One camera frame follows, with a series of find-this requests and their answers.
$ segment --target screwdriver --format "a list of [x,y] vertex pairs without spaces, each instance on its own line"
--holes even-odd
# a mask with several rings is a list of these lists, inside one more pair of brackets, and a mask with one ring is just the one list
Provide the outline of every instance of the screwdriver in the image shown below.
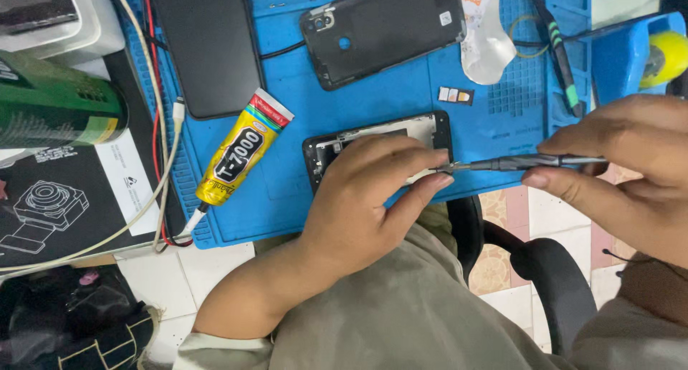
[[512,155],[509,157],[498,157],[484,161],[471,163],[453,162],[432,170],[454,172],[454,171],[520,171],[528,170],[538,165],[550,167],[562,167],[564,165],[583,165],[589,163],[604,163],[607,160],[603,157],[580,157],[578,155],[545,155],[545,154],[526,154]]

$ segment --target fingernail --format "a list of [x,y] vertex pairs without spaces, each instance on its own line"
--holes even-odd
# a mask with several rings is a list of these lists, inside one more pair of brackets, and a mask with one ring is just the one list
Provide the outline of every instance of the fingernail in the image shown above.
[[441,173],[442,176],[438,178],[437,185],[442,190],[443,188],[446,188],[447,186],[451,185],[454,183],[454,177],[452,177],[449,174]]
[[536,189],[543,189],[547,187],[547,184],[550,182],[549,178],[545,177],[544,175],[540,174],[530,174],[523,178],[523,181],[521,181],[525,186],[531,187],[531,188],[536,188]]

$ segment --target yellow glue tube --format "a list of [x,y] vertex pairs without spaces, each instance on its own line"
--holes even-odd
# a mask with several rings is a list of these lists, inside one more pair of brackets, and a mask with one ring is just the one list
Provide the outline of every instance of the yellow glue tube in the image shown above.
[[212,156],[196,188],[196,197],[202,203],[186,223],[185,230],[192,231],[210,205],[220,206],[227,201],[292,119],[294,115],[282,104],[263,89],[256,90]]

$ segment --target white cable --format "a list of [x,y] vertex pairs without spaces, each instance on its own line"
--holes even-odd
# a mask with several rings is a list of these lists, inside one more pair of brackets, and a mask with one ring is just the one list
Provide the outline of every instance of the white cable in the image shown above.
[[[141,43],[141,49],[143,50],[143,56],[146,58],[146,65],[148,66],[148,73],[150,75],[150,82],[153,84],[153,94],[156,96],[156,109],[158,110],[158,115],[159,115],[159,121],[160,121],[160,137],[162,139],[162,163],[167,164],[168,162],[168,156],[167,156],[167,127],[166,127],[166,122],[165,122],[165,115],[164,115],[164,110],[162,109],[162,98],[160,97],[160,90],[158,87],[158,78],[156,77],[156,72],[153,69],[153,60],[151,59],[151,55],[148,53],[148,46],[146,39],[143,36],[143,31],[141,30],[141,26],[138,24],[138,21],[136,20],[136,16],[134,15],[132,11],[132,7],[129,5],[129,3],[126,0],[119,0],[120,3],[122,4],[122,7],[124,8],[126,14],[129,16],[129,20],[132,22],[134,29],[136,30],[136,35],[138,36],[138,41]],[[165,216],[165,207],[167,207],[167,192],[169,189],[169,181],[167,179],[160,179],[160,183],[163,185],[162,188],[162,198],[160,199],[160,213],[158,216],[158,226],[156,228],[156,236],[153,239],[153,250],[155,253],[161,253],[161,251],[158,251],[158,242],[159,242],[159,237],[160,233],[162,231],[162,222],[164,220]]]
[[115,234],[111,235],[110,237],[106,238],[105,240],[98,242],[95,245],[91,245],[88,248],[84,250],[77,251],[76,253],[72,253],[69,256],[61,257],[60,259],[55,259],[55,260],[50,260],[50,261],[45,261],[44,263],[36,263],[36,264],[28,264],[28,265],[19,265],[16,267],[4,267],[0,268],[0,272],[7,272],[7,271],[16,271],[20,269],[33,269],[33,268],[41,268],[45,267],[48,265],[53,265],[55,263],[62,263],[63,261],[73,259],[74,257],[79,257],[84,253],[88,253],[89,251],[92,251],[96,248],[100,248],[101,246],[107,244],[108,242],[114,240],[117,236],[120,234],[123,234],[126,232],[130,227],[132,227],[133,224],[138,221],[143,214],[153,205],[153,203],[156,201],[156,198],[160,194],[160,190],[162,190],[163,183],[162,181],[165,181],[169,177],[170,169],[172,169],[172,163],[174,162],[174,156],[177,153],[177,145],[179,144],[179,136],[180,133],[175,133],[174,135],[174,142],[172,143],[172,151],[170,153],[170,160],[165,166],[165,172],[162,175],[162,179],[160,180],[160,183],[158,184],[158,187],[156,190],[153,192],[153,196],[150,198],[150,200],[143,206],[141,211],[133,217],[133,219],[122,229],[119,229]]
[[[148,203],[144,205],[144,207],[139,211],[139,213],[133,217],[133,219],[122,229],[119,229],[115,234],[111,235],[110,237],[106,238],[105,240],[96,243],[95,245],[89,246],[88,248],[84,250],[77,251],[76,253],[72,253],[68,256],[61,257],[60,259],[55,259],[55,260],[50,260],[50,261],[45,261],[43,263],[36,263],[36,264],[27,264],[27,265],[18,265],[16,267],[4,267],[0,268],[0,272],[8,272],[8,271],[16,271],[16,270],[22,270],[22,269],[34,269],[34,268],[42,268],[42,267],[47,267],[50,265],[54,265],[56,263],[62,263],[66,260],[73,259],[74,257],[79,257],[82,254],[86,254],[89,251],[95,250],[108,242],[114,240],[116,237],[119,235],[123,234],[126,232],[133,224],[136,223],[143,214],[151,207],[156,202],[156,198],[160,194],[160,190],[165,190],[167,193],[166,187],[168,186],[168,180],[169,180],[169,172],[170,169],[172,169],[172,163],[174,161],[175,154],[177,153],[177,145],[179,144],[179,136],[181,135],[181,123],[178,124],[178,129],[177,129],[177,120],[175,120],[175,135],[174,135],[174,142],[172,144],[172,151],[170,155],[167,155],[167,132],[165,131],[165,122],[164,122],[164,114],[162,112],[162,98],[160,97],[160,92],[158,88],[158,79],[156,78],[155,71],[153,70],[153,61],[150,59],[150,54],[148,54],[148,49],[146,48],[146,40],[143,37],[143,32],[141,31],[141,27],[138,24],[138,21],[136,20],[136,16],[133,14],[132,8],[130,7],[129,3],[126,0],[119,0],[120,3],[122,4],[122,7],[124,8],[126,14],[129,16],[130,21],[133,24],[134,29],[136,30],[136,34],[138,35],[138,40],[141,43],[141,48],[143,50],[143,56],[146,58],[146,64],[148,66],[148,72],[150,74],[150,82],[153,83],[153,93],[156,96],[156,104],[158,106],[158,113],[159,113],[159,120],[160,120],[160,135],[162,136],[162,147],[163,147],[163,160],[165,164],[165,170],[162,174],[162,177],[160,178],[160,182],[158,184],[158,187],[156,190],[153,192],[153,196],[150,198]],[[163,197],[163,201],[161,202],[161,207],[160,207],[160,217],[164,215],[164,202],[166,200]],[[158,230],[156,231],[156,239],[159,237],[160,229],[161,229],[162,223],[158,222]]]

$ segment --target blue silicone repair mat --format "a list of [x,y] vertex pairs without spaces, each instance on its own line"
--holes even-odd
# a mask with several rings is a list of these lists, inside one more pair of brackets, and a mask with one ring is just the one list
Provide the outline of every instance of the blue silicone repair mat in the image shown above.
[[[140,0],[129,0],[140,15]],[[331,0],[252,0],[258,45],[262,53],[303,40],[298,17]],[[590,0],[545,0],[564,35],[590,28]],[[500,0],[500,17],[508,31],[521,15],[534,14],[530,0]],[[142,88],[153,111],[150,77],[133,26],[121,18]],[[539,40],[532,21],[519,23],[517,40]],[[589,110],[590,42],[567,43],[579,98]],[[213,207],[194,230],[202,249],[232,245],[299,231],[312,192],[301,143],[304,139],[433,110],[449,113],[454,159],[469,162],[502,155],[535,152],[535,146],[556,128],[575,123],[565,113],[562,91],[548,54],[514,58],[502,80],[479,86],[464,75],[459,46],[367,77],[336,91],[322,90],[305,47],[263,61],[267,91],[296,115],[241,188],[221,207]],[[168,55],[161,55],[164,109],[172,127],[171,101],[181,95]],[[440,86],[475,90],[472,106],[438,102]],[[199,200],[194,191],[219,143],[236,117],[187,119],[173,168],[177,194],[187,218]],[[517,185],[519,172],[462,172],[435,201],[447,201]]]

